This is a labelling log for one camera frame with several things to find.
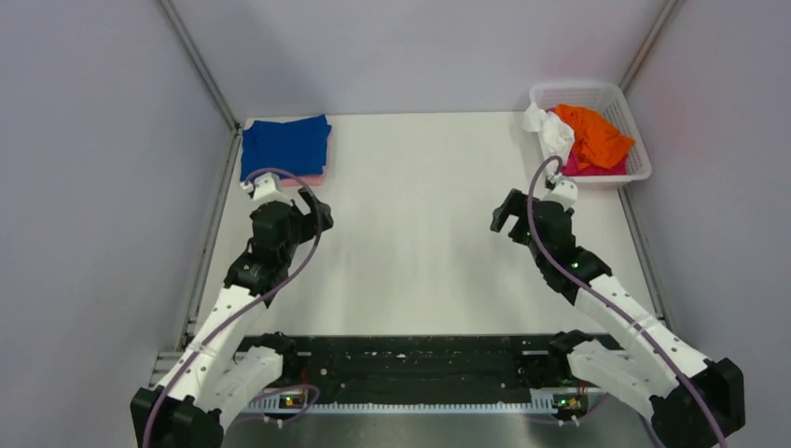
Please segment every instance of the blue folded cloth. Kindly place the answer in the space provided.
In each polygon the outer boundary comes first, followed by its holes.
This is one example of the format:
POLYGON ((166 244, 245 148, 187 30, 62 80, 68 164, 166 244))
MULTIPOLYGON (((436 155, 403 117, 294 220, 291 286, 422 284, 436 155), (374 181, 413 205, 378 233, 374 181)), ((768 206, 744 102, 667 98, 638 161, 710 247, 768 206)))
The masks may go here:
POLYGON ((260 168, 280 168, 294 175, 322 174, 330 130, 324 115, 287 123, 255 121, 242 132, 240 180, 260 168))

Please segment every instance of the white plastic basket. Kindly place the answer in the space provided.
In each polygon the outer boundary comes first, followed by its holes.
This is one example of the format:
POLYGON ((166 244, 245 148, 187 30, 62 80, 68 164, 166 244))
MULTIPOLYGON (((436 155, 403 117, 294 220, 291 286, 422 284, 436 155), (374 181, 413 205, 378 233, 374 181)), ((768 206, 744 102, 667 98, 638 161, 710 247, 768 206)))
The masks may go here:
MULTIPOLYGON (((618 188, 633 180, 643 180, 651 175, 651 162, 645 153, 643 139, 637 132, 634 117, 631 116, 626 98, 619 87, 603 82, 573 81, 564 83, 539 84, 530 89, 530 101, 542 109, 559 104, 582 105, 602 114, 613 123, 620 133, 634 139, 634 146, 626 159, 626 175, 578 175, 572 178, 578 184, 593 187, 618 188)), ((541 143, 544 159, 548 157, 547 148, 541 143)), ((555 167, 548 167, 548 174, 555 167)))

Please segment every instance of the wire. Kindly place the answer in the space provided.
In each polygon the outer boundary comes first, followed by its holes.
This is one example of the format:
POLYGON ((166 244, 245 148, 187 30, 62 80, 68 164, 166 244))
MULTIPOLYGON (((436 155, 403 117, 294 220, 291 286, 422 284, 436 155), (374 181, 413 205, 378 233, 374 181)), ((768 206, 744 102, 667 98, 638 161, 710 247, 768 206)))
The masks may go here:
POLYGON ((530 225, 530 232, 535 240, 535 245, 538 246, 538 249, 541 251, 542 254, 544 254, 544 257, 547 259, 547 261, 549 261, 549 264, 551 264, 553 268, 557 269, 558 272, 563 274, 563 276, 571 280, 572 283, 584 289, 590 295, 592 295, 593 297, 604 303, 604 305, 606 305, 608 308, 611 308, 617 315, 623 318, 629 325, 633 326, 638 331, 638 334, 642 335, 645 338, 648 344, 654 348, 657 355, 659 355, 659 357, 662 358, 662 360, 667 364, 670 370, 673 371, 673 374, 675 374, 675 377, 678 379, 679 383, 681 383, 681 385, 683 385, 689 391, 689 395, 692 397, 692 399, 695 400, 695 402, 698 404, 698 407, 701 408, 701 412, 703 412, 703 416, 706 418, 706 421, 709 423, 709 426, 714 432, 715 437, 717 439, 717 443, 719 443, 719 446, 721 448, 728 448, 728 443, 725 440, 725 435, 722 433, 722 429, 717 424, 716 419, 712 414, 712 411, 709 409, 709 406, 703 400, 703 397, 701 397, 701 394, 698 392, 698 390, 695 388, 692 382, 689 381, 689 378, 687 378, 687 376, 684 375, 681 369, 679 369, 678 366, 675 365, 673 360, 670 358, 667 352, 659 345, 659 343, 657 343, 657 341, 650 334, 643 331, 643 326, 635 322, 634 319, 625 311, 623 311, 620 307, 615 305, 613 302, 611 302, 602 294, 596 292, 592 287, 589 287, 585 283, 581 282, 573 274, 566 271, 566 269, 563 268, 563 266, 561 266, 561 264, 556 259, 554 259, 551 254, 549 254, 549 251, 544 246, 544 243, 541 242, 541 238, 539 237, 535 228, 535 221, 533 217, 533 197, 535 193, 535 184, 538 183, 538 178, 541 176, 541 172, 543 172, 544 169, 547 168, 547 166, 549 166, 549 164, 552 163, 553 161, 556 161, 558 163, 558 172, 560 171, 562 166, 562 159, 559 156, 549 156, 544 162, 541 163, 541 165, 538 167, 538 170, 535 171, 535 174, 533 175, 533 179, 530 181, 530 189, 527 192, 527 223, 530 225))
POLYGON ((643 418, 642 415, 637 414, 640 417, 640 425, 643 425, 643 429, 645 429, 645 434, 648 436, 648 439, 651 441, 651 446, 654 448, 662 448, 661 443, 659 443, 659 439, 657 439, 657 435, 654 434, 654 430, 651 429, 651 426, 648 425, 648 422, 643 418))
MULTIPOLYGON (((319 400, 319 396, 321 396, 321 391, 319 390, 318 387, 316 387, 315 385, 290 385, 288 387, 281 387, 279 389, 272 390, 271 392, 267 392, 265 394, 256 395, 252 399, 252 401, 261 401, 263 399, 276 397, 276 396, 281 395, 281 394, 283 394, 285 392, 291 392, 294 389, 302 389, 302 390, 310 389, 313 392, 315 392, 315 395, 313 396, 313 399, 311 399, 311 401, 306 406, 303 406, 302 409, 299 410, 298 413, 295 413, 293 416, 291 416, 289 418, 286 418, 285 420, 281 420, 281 422, 283 422, 283 423, 280 424, 281 426, 288 425, 289 423, 294 423, 297 420, 299 420, 300 418, 304 417, 305 413, 310 408, 312 408, 314 404, 316 404, 316 401, 319 400)), ((255 422, 260 422, 260 421, 266 422, 267 420, 262 420, 261 417, 245 417, 245 418, 240 418, 238 420, 235 420, 232 424, 230 424, 230 427, 235 427, 237 425, 241 425, 241 424, 248 423, 248 422, 254 422, 254 421, 255 422)))
MULTIPOLYGON (((206 345, 206 344, 210 343, 217 336, 217 334, 219 334, 223 329, 225 329, 228 325, 230 325, 231 322, 233 322, 234 320, 236 320, 239 317, 241 317, 244 313, 247 313, 248 311, 252 310, 258 304, 260 304, 262 302, 270 301, 271 298, 273 298, 275 294, 277 294, 286 285, 291 283, 291 281, 294 280, 297 277, 297 275, 299 275, 299 273, 302 272, 303 269, 305 269, 305 266, 307 266, 308 262, 313 258, 313 254, 316 252, 316 247, 319 246, 319 241, 321 240, 321 232, 322 232, 321 214, 319 213, 319 210, 318 210, 318 208, 319 208, 318 207, 319 200, 318 200, 318 198, 316 198, 316 195, 315 195, 315 193, 313 193, 313 190, 311 189, 311 187, 308 184, 306 184, 304 180, 300 179, 296 175, 292 175, 291 173, 289 173, 289 172, 287 172, 285 170, 281 170, 279 168, 261 168, 260 170, 255 170, 253 173, 250 173, 250 175, 244 180, 244 183, 245 184, 249 184, 251 179, 255 179, 256 177, 258 177, 260 175, 263 175, 265 173, 276 173, 278 175, 285 175, 285 176, 287 176, 289 178, 292 178, 298 184, 300 184, 303 188, 305 188, 305 190, 311 196, 311 200, 315 204, 315 209, 316 209, 315 210, 315 214, 316 214, 316 237, 313 240, 313 246, 311 247, 311 251, 308 252, 308 256, 305 257, 305 260, 302 261, 302 263, 296 268, 296 270, 293 273, 288 275, 285 278, 285 280, 280 282, 280 285, 272 288, 266 294, 264 294, 262 296, 258 296, 255 300, 250 301, 250 303, 245 305, 239 311, 237 311, 233 315, 229 316, 228 319, 226 319, 223 323, 218 325, 216 329, 214 329, 212 332, 210 332, 206 336, 206 338, 203 339, 203 341, 201 341, 201 345, 206 345)), ((170 383, 168 383, 162 389, 162 391, 160 392, 160 395, 157 397, 157 400, 154 401, 154 406, 151 407, 151 413, 148 415, 148 420, 146 420, 146 429, 143 431, 143 443, 141 445, 142 448, 151 448, 151 431, 152 431, 152 429, 154 427, 154 421, 157 418, 157 414, 160 412, 160 408, 162 407, 162 403, 165 401, 165 398, 168 396, 168 393, 170 393, 170 391, 173 390, 173 386, 178 383, 178 380, 181 379, 181 377, 184 375, 184 372, 189 368, 190 365, 192 365, 192 362, 195 361, 195 358, 198 357, 198 353, 199 352, 192 352, 187 357, 187 359, 184 360, 184 364, 182 364, 181 367, 175 372, 175 374, 173 375, 173 378, 171 379, 170 383)))
MULTIPOLYGON (((588 420, 592 415, 594 415, 600 409, 602 409, 602 405, 609 399, 610 399, 610 395, 609 394, 604 395, 602 397, 602 399, 600 399, 599 401, 596 401, 596 404, 594 404, 593 406, 590 406, 590 409, 588 409, 588 412, 585 413, 585 415, 577 418, 576 422, 581 425, 583 422, 588 420)), ((565 426, 565 424, 558 423, 558 422, 561 422, 561 420, 555 420, 555 419, 547 420, 547 419, 543 419, 543 418, 527 417, 527 421, 530 422, 530 423, 537 423, 538 425, 553 425, 555 427, 561 426, 561 425, 565 426)))

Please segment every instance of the white table surface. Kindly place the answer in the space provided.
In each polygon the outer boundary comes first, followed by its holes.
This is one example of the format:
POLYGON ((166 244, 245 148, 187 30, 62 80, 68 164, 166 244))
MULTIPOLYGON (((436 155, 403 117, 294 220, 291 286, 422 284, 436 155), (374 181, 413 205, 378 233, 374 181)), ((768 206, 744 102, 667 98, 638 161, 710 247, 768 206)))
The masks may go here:
MULTIPOLYGON (((520 119, 513 112, 328 117, 329 162, 315 191, 332 207, 335 227, 247 334, 602 332, 547 287, 527 247, 507 238, 513 220, 501 233, 489 230, 493 209, 512 188, 527 192, 540 162, 520 119)), ((252 236, 257 205, 238 186, 239 169, 237 161, 199 324, 252 236)), ((296 188, 286 192, 298 197, 296 188)), ((618 193, 582 189, 574 208, 577 243, 653 310, 618 193)), ((309 246, 298 249, 292 268, 309 246)))

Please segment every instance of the white cloth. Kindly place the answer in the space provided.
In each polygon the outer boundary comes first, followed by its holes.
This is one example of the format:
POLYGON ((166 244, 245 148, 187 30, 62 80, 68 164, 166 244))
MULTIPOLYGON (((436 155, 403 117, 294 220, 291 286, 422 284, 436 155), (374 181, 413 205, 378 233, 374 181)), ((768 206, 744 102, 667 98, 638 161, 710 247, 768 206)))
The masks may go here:
POLYGON ((538 139, 549 154, 561 156, 563 163, 568 162, 571 147, 574 145, 574 129, 564 123, 558 114, 547 112, 530 103, 524 111, 522 129, 527 133, 538 133, 538 139))

